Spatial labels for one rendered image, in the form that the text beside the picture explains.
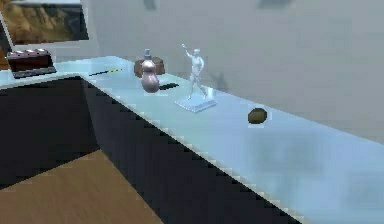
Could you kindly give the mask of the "pale blue human statue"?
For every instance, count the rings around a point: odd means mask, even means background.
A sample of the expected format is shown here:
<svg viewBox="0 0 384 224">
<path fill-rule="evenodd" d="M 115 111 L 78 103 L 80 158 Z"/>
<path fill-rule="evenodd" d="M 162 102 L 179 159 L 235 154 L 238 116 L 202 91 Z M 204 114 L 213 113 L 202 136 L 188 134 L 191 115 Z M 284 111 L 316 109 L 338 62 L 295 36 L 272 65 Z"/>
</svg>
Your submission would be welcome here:
<svg viewBox="0 0 384 224">
<path fill-rule="evenodd" d="M 191 73 L 189 76 L 188 95 L 176 100 L 181 108 L 198 113 L 217 105 L 217 102 L 209 96 L 206 89 L 200 83 L 201 72 L 205 67 L 204 59 L 200 56 L 200 49 L 195 48 L 190 53 L 185 44 L 182 44 L 186 56 L 191 59 Z"/>
</svg>

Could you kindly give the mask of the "dark red toaster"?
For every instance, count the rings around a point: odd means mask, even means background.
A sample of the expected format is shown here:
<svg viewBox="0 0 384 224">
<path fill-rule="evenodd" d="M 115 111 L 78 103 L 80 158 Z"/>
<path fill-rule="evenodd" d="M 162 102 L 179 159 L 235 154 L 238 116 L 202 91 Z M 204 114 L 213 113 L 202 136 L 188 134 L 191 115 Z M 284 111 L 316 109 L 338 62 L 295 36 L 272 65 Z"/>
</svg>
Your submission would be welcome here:
<svg viewBox="0 0 384 224">
<path fill-rule="evenodd" d="M 8 52 L 6 59 L 15 79 L 56 72 L 51 54 L 45 49 Z"/>
</svg>

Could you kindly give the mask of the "black counter with pale top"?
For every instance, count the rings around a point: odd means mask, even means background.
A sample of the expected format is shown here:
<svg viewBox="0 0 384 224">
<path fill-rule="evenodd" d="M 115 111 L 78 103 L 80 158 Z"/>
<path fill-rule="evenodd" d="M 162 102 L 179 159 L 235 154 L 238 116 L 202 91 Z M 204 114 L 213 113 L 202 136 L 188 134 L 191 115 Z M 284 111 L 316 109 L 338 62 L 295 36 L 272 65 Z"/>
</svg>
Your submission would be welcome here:
<svg viewBox="0 0 384 224">
<path fill-rule="evenodd" d="M 223 92 L 216 92 L 216 106 L 189 112 L 175 103 L 186 93 L 186 80 L 163 75 L 161 83 L 179 86 L 148 94 L 132 62 L 115 56 L 59 63 L 53 74 L 21 79 L 0 71 L 0 89 L 73 75 L 303 224 L 384 224 L 383 144 L 275 109 L 269 109 L 265 123 L 252 125 L 248 113 L 255 103 Z"/>
</svg>

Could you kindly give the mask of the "brown bread loaf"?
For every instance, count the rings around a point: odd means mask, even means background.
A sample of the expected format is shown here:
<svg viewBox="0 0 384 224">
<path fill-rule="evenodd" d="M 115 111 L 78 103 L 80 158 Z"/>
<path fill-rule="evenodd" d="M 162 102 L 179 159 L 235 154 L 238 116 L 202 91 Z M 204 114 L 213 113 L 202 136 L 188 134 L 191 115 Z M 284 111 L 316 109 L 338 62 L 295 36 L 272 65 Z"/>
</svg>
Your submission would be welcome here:
<svg viewBox="0 0 384 224">
<path fill-rule="evenodd" d="M 159 57 L 153 57 L 152 61 L 155 63 L 155 73 L 157 75 L 162 75 L 165 73 L 164 61 Z M 134 65 L 134 73 L 137 77 L 142 77 L 142 63 L 143 59 L 137 60 Z"/>
</svg>

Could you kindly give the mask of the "brown round potato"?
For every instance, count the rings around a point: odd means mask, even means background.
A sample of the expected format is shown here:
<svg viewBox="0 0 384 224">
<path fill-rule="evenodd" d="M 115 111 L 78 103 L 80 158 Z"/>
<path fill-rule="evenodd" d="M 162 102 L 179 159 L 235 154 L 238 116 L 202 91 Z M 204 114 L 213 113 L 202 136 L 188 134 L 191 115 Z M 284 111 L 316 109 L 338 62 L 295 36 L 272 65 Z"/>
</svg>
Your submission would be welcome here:
<svg viewBox="0 0 384 224">
<path fill-rule="evenodd" d="M 263 108 L 254 108 L 248 113 L 250 124 L 262 124 L 267 120 L 268 113 Z"/>
</svg>

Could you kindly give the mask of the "framed brown landscape picture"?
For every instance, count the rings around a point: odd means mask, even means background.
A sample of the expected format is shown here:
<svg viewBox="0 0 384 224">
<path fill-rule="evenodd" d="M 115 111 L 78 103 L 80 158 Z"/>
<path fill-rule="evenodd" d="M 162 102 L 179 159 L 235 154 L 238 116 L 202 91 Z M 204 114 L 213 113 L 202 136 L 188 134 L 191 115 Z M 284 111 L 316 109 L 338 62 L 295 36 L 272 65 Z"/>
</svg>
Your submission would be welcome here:
<svg viewBox="0 0 384 224">
<path fill-rule="evenodd" d="M 88 40 L 81 0 L 0 0 L 13 45 Z"/>
</svg>

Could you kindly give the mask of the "black and yellow pencil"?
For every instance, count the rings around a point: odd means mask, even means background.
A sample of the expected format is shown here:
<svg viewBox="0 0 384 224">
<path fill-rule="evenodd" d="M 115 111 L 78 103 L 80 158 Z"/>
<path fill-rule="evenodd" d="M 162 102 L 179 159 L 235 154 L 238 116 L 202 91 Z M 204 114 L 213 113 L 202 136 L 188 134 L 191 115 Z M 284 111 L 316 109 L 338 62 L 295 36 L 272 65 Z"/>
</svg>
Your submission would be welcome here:
<svg viewBox="0 0 384 224">
<path fill-rule="evenodd" d="M 113 72 L 118 72 L 118 71 L 121 71 L 121 70 L 122 70 L 122 68 L 106 70 L 106 71 L 100 71 L 100 72 L 89 74 L 88 76 L 96 76 L 96 75 L 101 75 L 101 74 L 113 73 Z"/>
</svg>

